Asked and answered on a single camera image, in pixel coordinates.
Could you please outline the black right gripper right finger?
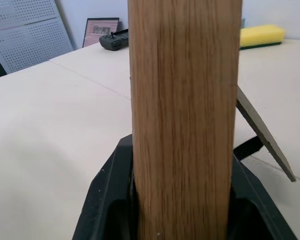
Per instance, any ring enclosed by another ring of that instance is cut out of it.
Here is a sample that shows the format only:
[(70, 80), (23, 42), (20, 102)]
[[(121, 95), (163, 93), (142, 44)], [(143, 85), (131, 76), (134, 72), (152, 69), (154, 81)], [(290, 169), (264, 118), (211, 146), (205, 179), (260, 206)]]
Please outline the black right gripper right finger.
[(233, 151), (227, 240), (298, 240), (244, 156)]

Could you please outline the wooden picture frame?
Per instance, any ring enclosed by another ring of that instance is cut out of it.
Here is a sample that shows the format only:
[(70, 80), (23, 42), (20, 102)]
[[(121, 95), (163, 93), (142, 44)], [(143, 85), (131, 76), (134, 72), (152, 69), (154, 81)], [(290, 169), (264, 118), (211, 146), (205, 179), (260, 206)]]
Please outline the wooden picture frame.
[(292, 171), (238, 87), (243, 0), (128, 0), (137, 240), (227, 240), (236, 107)]

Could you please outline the grey perforated metal panel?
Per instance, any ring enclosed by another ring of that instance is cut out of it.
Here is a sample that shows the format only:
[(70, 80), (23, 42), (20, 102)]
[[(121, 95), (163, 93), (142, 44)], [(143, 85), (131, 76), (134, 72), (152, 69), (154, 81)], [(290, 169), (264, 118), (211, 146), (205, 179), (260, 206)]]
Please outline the grey perforated metal panel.
[(55, 0), (0, 0), (0, 31), (59, 16)]
[(7, 74), (73, 51), (60, 17), (0, 30), (0, 64)]

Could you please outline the yellow sponge with green pad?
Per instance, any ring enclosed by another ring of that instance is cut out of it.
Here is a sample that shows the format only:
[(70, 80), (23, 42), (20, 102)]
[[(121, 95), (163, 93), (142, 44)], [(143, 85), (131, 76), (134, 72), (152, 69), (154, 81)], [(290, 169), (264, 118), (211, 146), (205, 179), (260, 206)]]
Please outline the yellow sponge with green pad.
[(242, 28), (240, 31), (240, 49), (247, 50), (280, 45), (284, 40), (285, 33), (283, 28), (271, 24)]

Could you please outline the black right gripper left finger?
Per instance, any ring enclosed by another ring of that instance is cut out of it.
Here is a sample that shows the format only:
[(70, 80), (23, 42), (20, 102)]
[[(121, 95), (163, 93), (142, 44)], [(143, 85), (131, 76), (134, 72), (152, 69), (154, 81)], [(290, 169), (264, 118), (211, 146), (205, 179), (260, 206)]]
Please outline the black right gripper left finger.
[(72, 240), (137, 240), (133, 137), (122, 138), (92, 180)]

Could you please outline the black framed picture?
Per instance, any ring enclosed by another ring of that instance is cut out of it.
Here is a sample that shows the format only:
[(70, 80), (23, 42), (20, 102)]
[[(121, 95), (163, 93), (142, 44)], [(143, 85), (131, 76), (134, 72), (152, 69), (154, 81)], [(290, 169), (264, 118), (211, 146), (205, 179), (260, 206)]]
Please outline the black framed picture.
[(120, 22), (119, 17), (88, 18), (86, 21), (82, 47), (98, 43), (100, 37), (116, 32)]

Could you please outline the black remote controller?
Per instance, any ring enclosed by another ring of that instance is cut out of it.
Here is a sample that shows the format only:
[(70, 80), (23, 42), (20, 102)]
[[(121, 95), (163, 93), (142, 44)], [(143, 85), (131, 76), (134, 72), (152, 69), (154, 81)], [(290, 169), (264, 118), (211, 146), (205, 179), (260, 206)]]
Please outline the black remote controller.
[(109, 51), (118, 51), (129, 46), (129, 29), (124, 29), (99, 38), (100, 45)]

